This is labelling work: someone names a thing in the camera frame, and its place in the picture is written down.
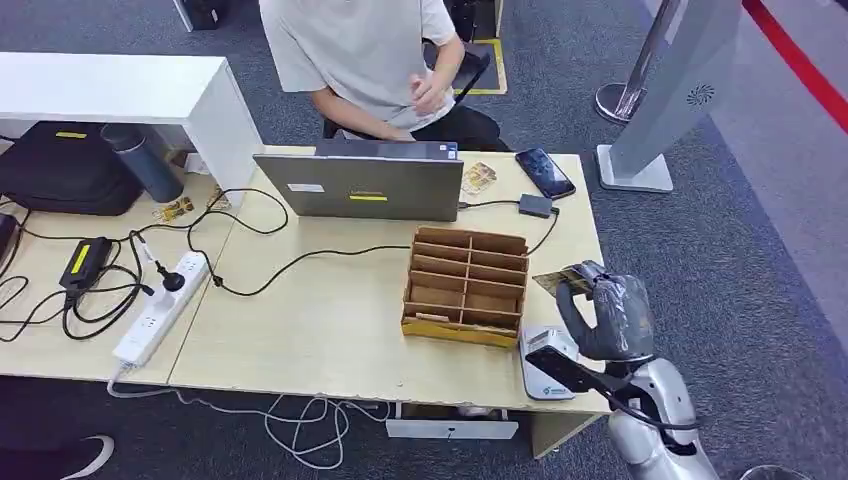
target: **white t-shirt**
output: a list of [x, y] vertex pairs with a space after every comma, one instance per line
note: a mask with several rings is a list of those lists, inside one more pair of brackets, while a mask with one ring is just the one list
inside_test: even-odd
[[455, 34], [443, 0], [260, 0], [262, 24], [283, 90], [329, 86], [340, 97], [406, 131], [453, 107], [419, 116], [410, 77], [431, 75], [421, 39], [444, 45]]

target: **floor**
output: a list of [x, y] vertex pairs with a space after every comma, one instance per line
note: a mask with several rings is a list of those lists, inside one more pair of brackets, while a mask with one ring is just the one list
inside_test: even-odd
[[[266, 143], [309, 144], [319, 137], [308, 100], [279, 90], [253, 1], [240, 2], [220, 30], [193, 35], [181, 30], [170, 2], [11, 1], [0, 17], [0, 50], [226, 55]], [[815, 9], [796, 5], [769, 2], [776, 14], [784, 9], [781, 19], [799, 22], [793, 29], [818, 33], [820, 24], [810, 29], [799, 20]], [[834, 12], [818, 13], [835, 21], [841, 13]], [[509, 93], [468, 101], [498, 119], [516, 149], [587, 154], [606, 263], [645, 280], [658, 352], [684, 374], [722, 478], [762, 463], [816, 479], [848, 478], [848, 358], [837, 335], [844, 334], [846, 311], [838, 274], [848, 266], [840, 243], [846, 220], [839, 215], [845, 137], [803, 98], [746, 21], [733, 101], [668, 150], [676, 185], [668, 196], [600, 189], [588, 155], [620, 132], [594, 114], [591, 99], [598, 85], [626, 76], [638, 54], [650, 22], [641, 4], [508, 2]], [[844, 51], [838, 38], [809, 41], [817, 52], [821, 45], [830, 49], [822, 58]], [[834, 65], [826, 73], [843, 78], [844, 62]], [[754, 107], [764, 104], [776, 111], [758, 114]], [[107, 432], [117, 438], [118, 453], [100, 478], [627, 478], [601, 422], [537, 462], [526, 428], [507, 442], [389, 441], [382, 426], [354, 415], [344, 465], [316, 473], [283, 455], [258, 419], [168, 398], [118, 401], [97, 383], [2, 378], [0, 385], [0, 445]], [[197, 394], [233, 406], [271, 401]], [[298, 411], [300, 402], [292, 398], [284, 408]], [[328, 429], [310, 430], [307, 443]]]

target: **drawer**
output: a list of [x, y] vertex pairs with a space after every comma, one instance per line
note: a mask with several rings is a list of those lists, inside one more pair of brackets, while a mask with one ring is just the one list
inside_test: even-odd
[[518, 430], [506, 410], [487, 417], [463, 417], [453, 407], [396, 404], [395, 418], [386, 420], [392, 438], [443, 438], [446, 440], [508, 440]]

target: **yellow label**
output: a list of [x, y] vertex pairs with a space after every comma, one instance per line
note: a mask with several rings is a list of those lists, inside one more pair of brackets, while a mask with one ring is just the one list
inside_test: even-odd
[[82, 268], [82, 261], [85, 260], [85, 256], [88, 255], [88, 247], [89, 245], [83, 245], [82, 250], [80, 250], [80, 256], [77, 257], [77, 261], [74, 262], [74, 268], [71, 269], [71, 273], [79, 272], [79, 269]]
[[351, 195], [351, 200], [364, 200], [366, 202], [388, 202], [389, 199], [387, 197], [377, 197], [377, 196], [365, 196], [365, 195]]
[[88, 136], [88, 134], [76, 132], [56, 132], [56, 136], [62, 138], [85, 138]]

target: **person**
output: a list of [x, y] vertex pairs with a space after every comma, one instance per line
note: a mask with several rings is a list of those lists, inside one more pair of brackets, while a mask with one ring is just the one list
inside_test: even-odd
[[2, 478], [70, 480], [87, 478], [103, 467], [115, 451], [115, 441], [93, 435], [55, 450], [0, 449]]
[[[509, 151], [493, 120], [454, 104], [452, 83], [465, 48], [443, 0], [260, 0], [259, 6], [283, 91], [309, 92], [315, 108], [347, 134]], [[432, 71], [422, 39], [438, 49]]]

